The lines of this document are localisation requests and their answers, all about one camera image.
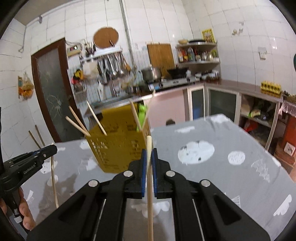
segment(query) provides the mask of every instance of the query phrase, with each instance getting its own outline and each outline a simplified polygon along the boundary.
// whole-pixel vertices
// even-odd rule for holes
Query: sink
[[[129,99],[129,98],[132,98],[134,96],[135,95],[126,94],[126,95],[123,95],[123,96],[113,97],[113,98],[103,100],[103,101],[100,101],[100,102],[99,101],[94,102],[91,105],[95,110],[101,109],[102,107],[104,107],[104,108],[109,107],[109,106],[112,107],[112,104],[116,103],[116,105],[118,105],[119,104],[118,102]]]

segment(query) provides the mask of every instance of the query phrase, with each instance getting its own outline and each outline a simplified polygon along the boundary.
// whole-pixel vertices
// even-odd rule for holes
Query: human hand
[[[33,216],[31,214],[28,204],[27,204],[26,200],[24,199],[24,192],[23,192],[22,188],[19,188],[18,191],[19,191],[19,195],[20,195],[19,210],[20,210],[20,213],[24,216],[22,223],[26,229],[32,230],[33,228],[35,228],[36,223],[33,219]],[[6,206],[3,199],[0,199],[0,207],[1,207],[2,211],[4,212],[4,214],[6,214],[7,206]]]

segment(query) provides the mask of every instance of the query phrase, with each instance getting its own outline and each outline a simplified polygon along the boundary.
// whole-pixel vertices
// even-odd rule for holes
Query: yellow basket
[[[150,134],[149,125],[145,125],[143,132],[136,132],[137,124],[130,105],[103,110],[102,115],[100,122],[107,136],[96,125],[89,132],[91,137],[86,139],[104,172],[123,172],[132,161],[141,158],[146,136]]]

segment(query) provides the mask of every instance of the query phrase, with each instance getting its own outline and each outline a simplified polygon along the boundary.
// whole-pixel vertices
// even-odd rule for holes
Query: gray tablecloth
[[[296,188],[280,163],[224,115],[151,130],[158,157],[188,180],[208,179],[259,223],[274,240],[296,210]],[[85,140],[57,143],[59,203],[91,179],[110,180]],[[55,210],[49,162],[24,185],[37,223]],[[128,200],[124,240],[147,240],[147,200]],[[154,199],[154,239],[174,241],[171,200]]]

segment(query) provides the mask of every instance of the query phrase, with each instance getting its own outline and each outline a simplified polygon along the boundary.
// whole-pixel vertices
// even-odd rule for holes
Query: wooden chopstick
[[[77,125],[73,120],[66,116],[66,120],[69,121],[77,130],[81,131],[84,135],[90,137],[91,135],[88,132],[85,132],[79,125]]]
[[[74,110],[72,109],[71,106],[69,106],[69,109],[71,110],[73,116],[75,117],[75,119],[77,120],[78,124],[81,126],[81,128],[87,132],[89,134],[89,132],[87,131],[87,129],[84,127],[84,125],[82,124],[82,122],[79,120],[78,116],[75,114]]]
[[[39,138],[40,138],[40,140],[41,140],[41,142],[42,142],[42,145],[45,146],[45,143],[44,143],[44,141],[43,141],[43,139],[42,139],[42,136],[41,136],[41,134],[40,134],[40,132],[39,132],[39,129],[38,129],[37,125],[35,125],[35,129],[36,129],[37,134],[38,134],[38,136],[39,136]]]
[[[133,104],[133,102],[131,100],[130,100],[130,104],[131,104],[131,110],[133,112],[133,117],[135,118],[137,127],[138,127],[139,131],[142,132],[142,127],[141,127],[141,124],[140,124],[140,121],[139,121],[139,117],[138,117],[136,108],[135,108],[135,106],[134,106],[134,104]]]
[[[38,144],[38,142],[36,141],[35,137],[33,136],[32,132],[29,131],[30,136],[32,137],[33,141],[36,143],[36,145],[39,147],[39,149],[41,149],[41,146]]]
[[[96,114],[95,114],[94,111],[92,110],[91,105],[89,104],[88,101],[86,101],[86,102],[87,102],[87,105],[89,106],[89,110],[91,111],[91,113],[92,113],[94,119],[96,120],[96,122],[98,123],[98,125],[99,125],[99,127],[101,128],[102,132],[103,132],[104,135],[106,136],[107,133],[106,133],[106,131],[104,130],[104,128],[103,128],[103,126],[101,125],[101,123],[99,122],[98,118],[96,117]]]
[[[57,201],[57,189],[55,186],[55,179],[54,179],[54,156],[50,157],[50,165],[51,165],[51,173],[52,173],[52,188],[54,191],[54,202],[56,204],[56,208],[59,208],[59,203]]]
[[[153,241],[153,188],[151,165],[152,137],[147,136],[147,210],[148,210],[148,241]]]
[[[142,125],[142,129],[144,129],[145,124],[146,124],[146,122],[147,122],[148,114],[149,114],[149,110],[150,110],[150,104],[151,104],[151,102],[152,102],[152,99],[154,98],[154,95],[155,95],[155,90],[153,90],[153,92],[152,92],[152,97],[151,97],[151,99],[149,100],[149,103],[147,104],[147,112],[146,112],[145,119],[144,119],[144,122],[143,122],[143,125]]]

